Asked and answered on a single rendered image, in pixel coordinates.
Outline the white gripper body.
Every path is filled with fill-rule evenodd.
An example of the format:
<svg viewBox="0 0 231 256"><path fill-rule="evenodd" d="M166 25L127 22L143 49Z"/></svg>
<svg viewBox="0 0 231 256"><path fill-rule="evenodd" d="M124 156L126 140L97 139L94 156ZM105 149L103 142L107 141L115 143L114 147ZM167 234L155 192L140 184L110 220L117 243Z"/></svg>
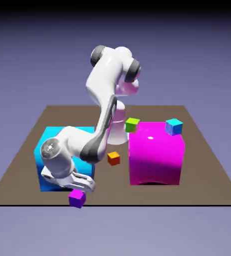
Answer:
<svg viewBox="0 0 231 256"><path fill-rule="evenodd" d="M92 193L96 187L95 181L90 176L78 172L72 172L64 178L56 178L55 181L60 186L81 190L84 193Z"/></svg>

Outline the small purple cube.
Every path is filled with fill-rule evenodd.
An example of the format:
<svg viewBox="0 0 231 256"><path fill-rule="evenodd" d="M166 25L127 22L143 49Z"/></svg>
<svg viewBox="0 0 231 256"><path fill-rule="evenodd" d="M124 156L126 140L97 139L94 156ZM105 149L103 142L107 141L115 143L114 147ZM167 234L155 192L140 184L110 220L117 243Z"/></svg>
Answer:
<svg viewBox="0 0 231 256"><path fill-rule="evenodd" d="M73 189L68 195L69 205L81 209L86 201L86 194L78 189Z"/></svg>

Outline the small orange cube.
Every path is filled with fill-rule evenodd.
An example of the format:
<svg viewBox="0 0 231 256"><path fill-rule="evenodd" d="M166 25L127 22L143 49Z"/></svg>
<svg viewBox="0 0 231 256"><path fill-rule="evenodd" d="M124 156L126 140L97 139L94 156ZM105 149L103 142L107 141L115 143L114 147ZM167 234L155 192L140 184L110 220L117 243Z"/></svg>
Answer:
<svg viewBox="0 0 231 256"><path fill-rule="evenodd" d="M109 152L107 154L107 162L111 165L111 166L115 166L120 164L120 155L116 152Z"/></svg>

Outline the small green cube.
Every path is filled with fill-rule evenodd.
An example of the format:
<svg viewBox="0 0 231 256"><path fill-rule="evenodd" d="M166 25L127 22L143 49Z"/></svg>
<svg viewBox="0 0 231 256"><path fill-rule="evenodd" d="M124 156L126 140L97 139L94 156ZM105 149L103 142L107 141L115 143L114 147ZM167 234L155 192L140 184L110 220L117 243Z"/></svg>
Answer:
<svg viewBox="0 0 231 256"><path fill-rule="evenodd" d="M140 119L129 117L125 121L125 131L127 133L135 133L139 127Z"/></svg>

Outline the small cyan cube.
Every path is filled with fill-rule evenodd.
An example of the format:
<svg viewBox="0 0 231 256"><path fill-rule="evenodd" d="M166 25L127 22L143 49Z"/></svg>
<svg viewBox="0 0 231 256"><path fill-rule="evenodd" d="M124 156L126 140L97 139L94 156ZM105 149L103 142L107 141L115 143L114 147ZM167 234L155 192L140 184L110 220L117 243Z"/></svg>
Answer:
<svg viewBox="0 0 231 256"><path fill-rule="evenodd" d="M183 122L177 118L168 119L165 122L165 131L171 135L181 135L183 130Z"/></svg>

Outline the large blue box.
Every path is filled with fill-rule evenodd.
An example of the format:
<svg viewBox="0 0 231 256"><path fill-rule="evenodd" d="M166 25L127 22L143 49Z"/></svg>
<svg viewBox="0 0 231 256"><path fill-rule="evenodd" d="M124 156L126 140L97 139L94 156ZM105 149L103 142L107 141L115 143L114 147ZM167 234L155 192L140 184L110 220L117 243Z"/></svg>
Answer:
<svg viewBox="0 0 231 256"><path fill-rule="evenodd" d="M45 166L43 163L43 160L41 158L41 153L40 153L41 146L47 139L56 136L63 128L64 128L64 126L47 126L44 129L44 131L34 149L34 158L35 158L35 164L36 164L36 169L37 169L37 174L38 174L39 188L40 188L41 192L69 191L69 189L62 188L56 184L52 184L52 183L46 181L45 178L42 177L42 175L41 175L41 172ZM91 178L94 178L95 165L86 163L77 157L73 157L72 160L75 163L75 167L76 167L76 170L78 173L90 176Z"/></svg>

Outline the large magenta box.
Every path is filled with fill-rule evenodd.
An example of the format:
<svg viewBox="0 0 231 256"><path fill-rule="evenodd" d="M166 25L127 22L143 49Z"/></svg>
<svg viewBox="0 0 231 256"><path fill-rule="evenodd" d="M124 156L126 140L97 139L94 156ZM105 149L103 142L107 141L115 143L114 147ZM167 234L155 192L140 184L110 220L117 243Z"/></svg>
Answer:
<svg viewBox="0 0 231 256"><path fill-rule="evenodd" d="M129 182L179 185L185 153L181 134L166 132L165 122L140 122L128 139Z"/></svg>

